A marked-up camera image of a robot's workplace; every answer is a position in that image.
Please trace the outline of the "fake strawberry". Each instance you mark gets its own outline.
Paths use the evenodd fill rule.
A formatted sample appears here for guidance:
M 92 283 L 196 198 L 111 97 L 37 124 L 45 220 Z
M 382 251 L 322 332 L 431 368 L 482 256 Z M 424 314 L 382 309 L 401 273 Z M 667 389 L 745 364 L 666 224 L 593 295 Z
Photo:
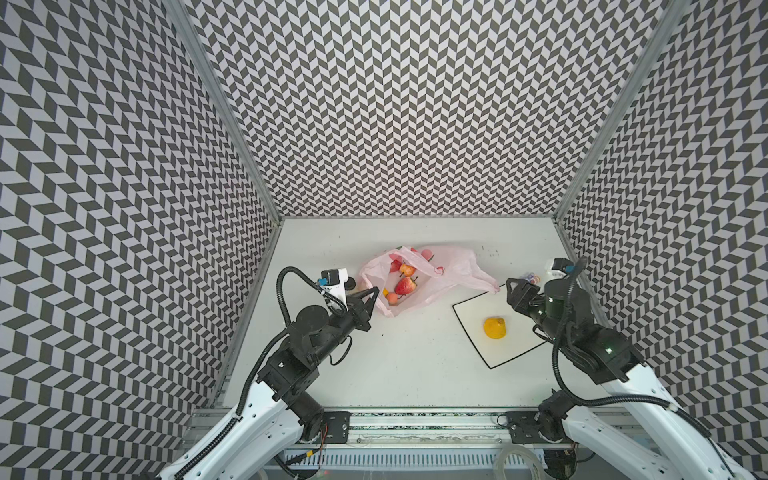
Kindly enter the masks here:
M 417 283 L 412 277 L 403 277 L 396 284 L 394 293 L 398 296 L 405 296 L 413 293 L 417 288 Z

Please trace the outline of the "pink plastic bag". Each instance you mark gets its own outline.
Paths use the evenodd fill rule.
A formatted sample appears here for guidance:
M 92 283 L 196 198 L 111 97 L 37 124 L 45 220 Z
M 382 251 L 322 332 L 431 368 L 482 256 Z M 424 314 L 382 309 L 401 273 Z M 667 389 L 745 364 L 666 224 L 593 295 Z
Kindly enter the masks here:
M 403 277 L 412 277 L 417 288 L 390 305 L 386 296 Z M 357 280 L 362 288 L 380 289 L 376 308 L 388 318 L 426 307 L 455 287 L 490 293 L 500 289 L 499 282 L 480 268 L 472 250 L 450 245 L 391 249 L 363 265 Z

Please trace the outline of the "yellow fake lemon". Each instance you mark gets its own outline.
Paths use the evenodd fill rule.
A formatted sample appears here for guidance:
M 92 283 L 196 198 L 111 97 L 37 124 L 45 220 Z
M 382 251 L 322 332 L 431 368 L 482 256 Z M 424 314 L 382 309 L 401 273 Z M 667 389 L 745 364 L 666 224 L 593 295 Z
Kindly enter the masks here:
M 485 335 L 493 340 L 500 340 L 507 334 L 505 319 L 502 317 L 490 317 L 483 322 Z

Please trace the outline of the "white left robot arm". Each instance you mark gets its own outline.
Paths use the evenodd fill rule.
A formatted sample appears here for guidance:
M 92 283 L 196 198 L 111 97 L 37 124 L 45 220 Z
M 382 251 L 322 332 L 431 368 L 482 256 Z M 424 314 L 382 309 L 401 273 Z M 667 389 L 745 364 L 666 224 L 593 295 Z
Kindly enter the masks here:
M 291 315 L 284 295 L 289 275 L 320 295 L 321 304 Z M 355 286 L 344 269 L 312 279 L 296 267 L 283 268 L 276 278 L 283 329 L 258 357 L 235 406 L 157 478 L 250 479 L 292 445 L 321 436 L 324 409 L 307 390 L 353 331 L 370 330 L 380 296 L 377 287 Z

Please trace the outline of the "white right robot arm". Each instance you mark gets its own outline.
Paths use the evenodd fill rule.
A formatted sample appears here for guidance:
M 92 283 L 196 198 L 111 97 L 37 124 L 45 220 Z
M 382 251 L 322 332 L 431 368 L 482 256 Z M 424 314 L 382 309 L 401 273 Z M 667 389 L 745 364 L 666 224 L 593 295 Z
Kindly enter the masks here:
M 551 347 L 557 384 L 532 419 L 507 417 L 513 445 L 534 428 L 550 444 L 583 446 L 629 479 L 750 479 L 711 433 L 666 390 L 632 341 L 596 322 L 578 284 L 585 259 L 556 258 L 557 278 L 505 283 L 507 304 Z

